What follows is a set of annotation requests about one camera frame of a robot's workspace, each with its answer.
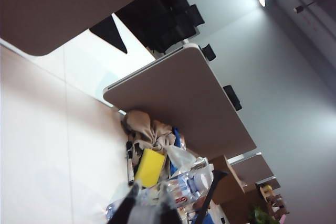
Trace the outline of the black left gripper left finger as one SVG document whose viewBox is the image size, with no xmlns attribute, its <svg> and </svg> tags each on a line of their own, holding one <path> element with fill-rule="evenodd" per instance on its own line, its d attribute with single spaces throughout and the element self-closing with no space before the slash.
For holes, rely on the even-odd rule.
<svg viewBox="0 0 336 224">
<path fill-rule="evenodd" d="M 127 223 L 139 194 L 139 184 L 133 185 L 129 193 L 106 207 L 107 223 Z"/>
</svg>

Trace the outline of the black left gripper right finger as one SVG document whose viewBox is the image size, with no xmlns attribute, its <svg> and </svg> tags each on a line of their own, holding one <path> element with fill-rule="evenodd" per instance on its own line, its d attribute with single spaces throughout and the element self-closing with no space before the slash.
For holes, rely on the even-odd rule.
<svg viewBox="0 0 336 224">
<path fill-rule="evenodd" d="M 161 224 L 178 224 L 182 223 L 177 206 L 167 184 L 160 187 L 160 196 L 158 201 L 159 223 Z"/>
</svg>

